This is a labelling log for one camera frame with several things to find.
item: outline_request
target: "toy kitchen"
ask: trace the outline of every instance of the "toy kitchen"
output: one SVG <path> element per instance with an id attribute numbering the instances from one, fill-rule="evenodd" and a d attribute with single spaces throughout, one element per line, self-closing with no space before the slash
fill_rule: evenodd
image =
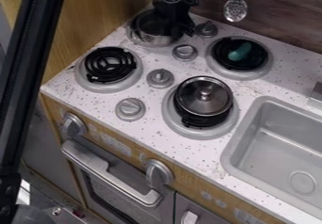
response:
<path id="1" fill-rule="evenodd" d="M 322 223 L 321 0 L 79 4 L 41 87 L 76 201 L 112 224 Z"/>

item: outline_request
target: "wooden panel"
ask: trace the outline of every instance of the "wooden panel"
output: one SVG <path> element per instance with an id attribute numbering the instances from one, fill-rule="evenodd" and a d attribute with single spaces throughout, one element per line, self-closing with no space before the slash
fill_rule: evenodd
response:
<path id="1" fill-rule="evenodd" d="M 43 82 L 66 68 L 150 1 L 65 0 Z M 0 2 L 13 27 L 21 0 Z"/>
<path id="2" fill-rule="evenodd" d="M 228 24 L 222 14 L 227 0 L 201 0 L 193 11 Z M 245 0 L 247 18 L 231 24 L 276 40 L 322 53 L 322 0 Z"/>
<path id="3" fill-rule="evenodd" d="M 90 141 L 96 143 L 98 146 L 102 147 L 103 149 L 114 153 L 118 157 L 122 158 L 123 160 L 131 163 L 137 168 L 144 169 L 142 164 L 142 159 L 158 159 L 165 163 L 172 171 L 175 176 L 175 182 L 172 185 L 174 189 L 178 192 L 182 193 L 183 195 L 189 197 L 190 199 L 194 200 L 201 206 L 209 209 L 210 211 L 216 213 L 219 216 L 231 221 L 232 223 L 238 223 L 238 221 L 234 218 L 234 208 L 239 208 L 243 211 L 248 212 L 249 214 L 261 219 L 266 223 L 282 223 L 278 219 L 273 216 L 268 215 L 267 213 L 255 208 L 254 206 L 240 200 L 239 198 L 235 197 L 232 194 L 229 194 L 222 189 L 206 182 L 204 179 L 198 177 L 197 175 L 187 171 L 184 168 L 181 168 L 167 159 L 159 156 L 155 152 L 151 152 L 139 145 L 135 142 L 118 135 L 117 133 L 105 128 L 103 125 L 91 120 L 84 115 L 76 112 L 69 107 L 60 104 L 53 99 L 44 96 L 44 101 L 47 105 L 51 113 L 51 117 L 53 122 L 59 123 L 62 122 L 61 112 L 72 112 L 80 117 L 87 125 L 92 124 L 96 127 L 97 133 L 105 133 L 109 136 L 116 138 L 118 141 L 126 145 L 128 148 L 131 149 L 131 156 L 125 155 L 120 152 L 120 149 L 114 149 L 110 145 L 105 144 L 100 138 L 94 138 L 93 135 L 86 135 L 86 138 Z M 220 199 L 225 202 L 228 206 L 226 209 L 223 209 L 216 204 L 214 204 L 213 200 L 207 200 L 201 196 L 201 192 L 205 191 L 209 193 L 212 197 L 216 199 Z"/>

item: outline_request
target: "stovetop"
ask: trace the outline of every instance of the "stovetop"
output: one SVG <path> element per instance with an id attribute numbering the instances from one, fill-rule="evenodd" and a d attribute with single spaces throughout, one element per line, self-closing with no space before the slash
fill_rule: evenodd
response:
<path id="1" fill-rule="evenodd" d="M 197 16 L 194 16 L 194 20 L 196 23 L 206 21 Z M 223 137 L 200 141 L 178 135 L 162 120 L 161 106 L 170 88 L 156 89 L 147 84 L 148 73 L 156 69 L 170 70 L 174 75 L 174 86 L 197 75 L 209 75 L 222 80 L 232 89 L 238 104 L 238 123 L 243 119 L 252 102 L 264 95 L 279 98 L 322 115 L 322 112 L 307 106 L 311 90 L 322 78 L 321 55 L 225 24 L 215 24 L 219 31 L 213 39 L 184 37 L 178 42 L 178 44 L 192 44 L 198 49 L 199 56 L 191 62 L 181 62 L 173 58 L 172 49 L 175 45 L 154 49 L 134 45 L 127 39 L 125 26 L 121 26 L 99 42 L 95 48 L 120 46 L 136 53 L 143 65 L 143 74 L 137 83 L 126 90 L 109 94 L 88 91 L 75 81 L 74 68 L 71 68 L 76 63 L 74 62 L 43 85 L 41 91 L 54 100 L 77 109 L 107 128 L 201 176 L 208 182 L 264 209 L 273 216 L 288 222 L 321 223 L 315 217 L 236 179 L 223 169 L 220 164 L 220 155 L 236 127 Z M 257 40 L 270 50 L 273 66 L 267 75 L 253 81 L 238 81 L 223 77 L 208 67 L 204 57 L 207 47 L 215 40 L 230 36 Z M 116 116 L 115 106 L 126 98 L 137 98 L 146 105 L 146 114 L 143 118 L 135 122 L 126 122 Z"/>

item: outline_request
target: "black frame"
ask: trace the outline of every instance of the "black frame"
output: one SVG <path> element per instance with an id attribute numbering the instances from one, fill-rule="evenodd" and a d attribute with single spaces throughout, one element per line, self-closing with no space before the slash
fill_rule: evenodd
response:
<path id="1" fill-rule="evenodd" d="M 18 173 L 63 0 L 23 0 L 0 73 L 0 223 L 14 218 Z"/>

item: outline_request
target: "oven door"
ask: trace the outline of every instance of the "oven door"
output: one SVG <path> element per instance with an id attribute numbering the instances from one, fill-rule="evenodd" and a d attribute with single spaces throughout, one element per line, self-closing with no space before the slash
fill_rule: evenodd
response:
<path id="1" fill-rule="evenodd" d="M 89 209 L 113 224 L 173 223 L 174 191 L 148 187 L 145 173 L 84 138 L 67 140 Z"/>

